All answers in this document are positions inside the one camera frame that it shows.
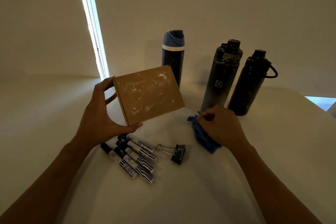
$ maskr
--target black binder clip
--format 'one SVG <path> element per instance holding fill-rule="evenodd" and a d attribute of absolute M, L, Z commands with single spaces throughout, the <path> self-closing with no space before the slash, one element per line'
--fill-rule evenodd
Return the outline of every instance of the black binder clip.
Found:
<path fill-rule="evenodd" d="M 163 150 L 163 149 L 158 148 L 158 146 L 163 147 L 163 148 L 174 149 L 174 152 L 173 152 L 173 153 L 170 153 L 170 152 L 168 152 L 168 151 L 165 151 L 165 150 Z M 161 144 L 157 144 L 157 145 L 155 146 L 155 149 L 156 149 L 156 150 L 162 150 L 162 151 L 164 151 L 164 152 L 166 152 L 166 153 L 172 155 L 170 160 L 172 160 L 172 161 L 174 161 L 175 163 L 181 165 L 181 163 L 182 163 L 182 159 L 183 159 L 183 156 L 184 156 L 184 153 L 186 152 L 186 145 L 185 145 L 185 144 L 181 144 L 181 145 L 178 145 L 178 144 L 177 144 L 176 147 L 174 148 L 174 147 L 167 147 L 167 146 L 162 146 Z"/>

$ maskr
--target water bottle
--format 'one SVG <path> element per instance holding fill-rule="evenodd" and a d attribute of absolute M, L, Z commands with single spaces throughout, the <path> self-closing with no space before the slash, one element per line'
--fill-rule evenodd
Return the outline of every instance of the water bottle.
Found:
<path fill-rule="evenodd" d="M 231 39 L 217 48 L 205 90 L 201 112 L 215 106 L 224 106 L 235 79 L 243 51 L 240 41 Z"/>
<path fill-rule="evenodd" d="M 265 56 L 266 51 L 255 50 L 252 57 L 248 57 L 244 68 L 241 70 L 228 106 L 228 109 L 233 110 L 238 116 L 247 114 L 265 78 L 276 78 L 278 76 L 278 72 Z M 267 76 L 269 69 L 272 69 L 275 75 Z"/>
<path fill-rule="evenodd" d="M 183 30 L 172 30 L 165 33 L 162 44 L 162 66 L 170 65 L 180 87 L 184 56 Z"/>

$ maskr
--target person's left arm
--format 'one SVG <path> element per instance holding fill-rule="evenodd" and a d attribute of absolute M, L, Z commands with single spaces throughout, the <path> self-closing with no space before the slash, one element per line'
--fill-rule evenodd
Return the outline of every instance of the person's left arm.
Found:
<path fill-rule="evenodd" d="M 40 177 L 0 216 L 4 223 L 54 223 L 79 167 L 96 145 L 123 133 L 133 133 L 142 123 L 129 127 L 113 122 L 104 91 L 113 87 L 112 78 L 98 83 L 85 109 L 75 137 L 66 144 Z"/>

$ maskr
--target cardboard box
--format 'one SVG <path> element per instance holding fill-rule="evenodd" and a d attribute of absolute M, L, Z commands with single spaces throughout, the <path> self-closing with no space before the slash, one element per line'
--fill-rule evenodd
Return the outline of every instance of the cardboard box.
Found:
<path fill-rule="evenodd" d="M 113 79 L 127 126 L 184 107 L 170 66 L 161 66 Z"/>

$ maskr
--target hand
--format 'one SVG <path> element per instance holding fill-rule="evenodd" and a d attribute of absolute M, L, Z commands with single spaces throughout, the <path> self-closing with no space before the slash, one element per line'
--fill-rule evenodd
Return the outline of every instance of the hand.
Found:
<path fill-rule="evenodd" d="M 231 152 L 249 145 L 238 117 L 229 109 L 216 105 L 199 115 L 197 121 L 213 140 Z"/>
<path fill-rule="evenodd" d="M 116 124 L 107 114 L 106 105 L 116 99 L 117 94 L 113 94 L 105 100 L 104 91 L 112 88 L 113 77 L 106 78 L 95 85 L 90 103 L 87 105 L 76 136 L 73 140 L 78 140 L 88 147 L 95 147 L 110 140 L 112 137 L 123 133 L 133 133 L 142 126 L 138 123 L 132 126 L 121 126 Z"/>

